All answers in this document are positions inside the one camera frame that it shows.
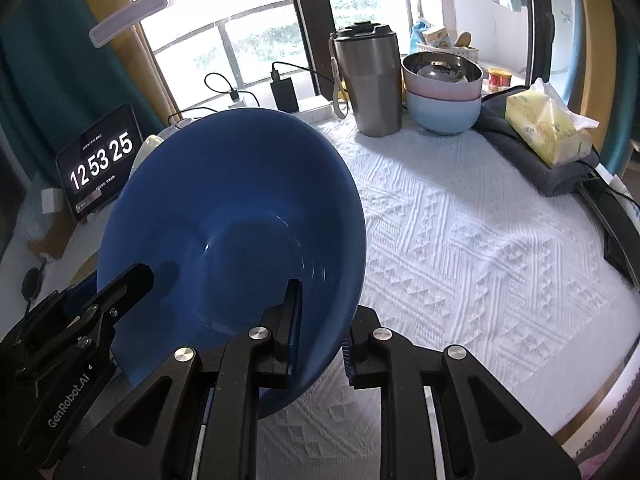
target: silver bolt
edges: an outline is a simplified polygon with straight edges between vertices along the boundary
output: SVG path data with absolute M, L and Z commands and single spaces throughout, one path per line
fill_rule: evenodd
M 449 347 L 447 354 L 449 354 L 449 357 L 452 359 L 460 361 L 460 359 L 464 359 L 466 357 L 466 350 L 460 345 L 453 345 Z
M 263 326 L 254 326 L 251 330 L 249 330 L 249 337 L 251 339 L 264 339 L 269 335 L 269 329 Z
M 378 341 L 387 341 L 391 339 L 391 336 L 394 333 L 391 332 L 388 328 L 377 328 L 373 331 L 373 337 L 375 337 Z
M 78 348 L 84 348 L 90 343 L 91 343 L 91 338 L 87 336 L 83 336 L 78 340 Z
M 194 355 L 195 355 L 195 352 L 193 351 L 193 349 L 189 348 L 188 346 L 183 346 L 182 348 L 178 348 L 174 352 L 175 360 L 180 361 L 181 363 L 191 361 Z

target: textured tablecloth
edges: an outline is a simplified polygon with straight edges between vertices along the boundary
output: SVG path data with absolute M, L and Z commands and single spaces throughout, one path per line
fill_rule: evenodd
M 640 298 L 603 259 L 575 196 L 540 196 L 479 134 L 437 137 L 320 125 L 366 216 L 361 304 L 414 344 L 459 343 L 554 433 L 604 384 L 640 332 Z M 337 355 L 296 402 L 260 422 L 258 478 L 379 475 L 380 394 L 355 391 Z

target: bowl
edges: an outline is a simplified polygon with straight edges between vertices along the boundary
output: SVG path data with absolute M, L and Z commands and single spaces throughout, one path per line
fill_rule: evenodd
M 431 72 L 431 77 L 418 75 Z M 463 75 L 466 81 L 446 80 Z M 482 93 L 482 69 L 475 63 L 447 52 L 415 52 L 402 60 L 406 89 L 416 95 L 447 101 L 473 101 Z
M 439 101 L 409 91 L 405 94 L 409 115 L 423 128 L 439 135 L 455 135 L 472 127 L 480 115 L 482 98 L 473 101 Z
M 135 262 L 154 287 L 116 325 L 131 386 L 175 349 L 222 346 L 303 287 L 296 374 L 264 390 L 274 413 L 320 376 L 358 306 L 366 260 L 362 204 L 331 143 L 277 110 L 226 110 L 185 126 L 140 165 L 114 205 L 98 254 L 101 290 Z

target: yellow tissue package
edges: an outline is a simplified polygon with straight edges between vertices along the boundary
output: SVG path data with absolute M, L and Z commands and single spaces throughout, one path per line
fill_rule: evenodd
M 572 113 L 548 83 L 538 79 L 529 90 L 507 97 L 505 119 L 550 168 L 585 158 L 598 125 Z

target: folded gray towel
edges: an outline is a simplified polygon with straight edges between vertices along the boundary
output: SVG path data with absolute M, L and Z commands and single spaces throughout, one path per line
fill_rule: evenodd
M 543 195 L 571 193 L 591 170 L 580 162 L 570 162 L 558 168 L 548 167 L 504 119 L 507 97 L 526 89 L 527 87 L 518 86 L 485 97 L 473 129 L 482 134 Z M 583 161 L 595 167 L 599 163 L 598 154 L 592 149 Z

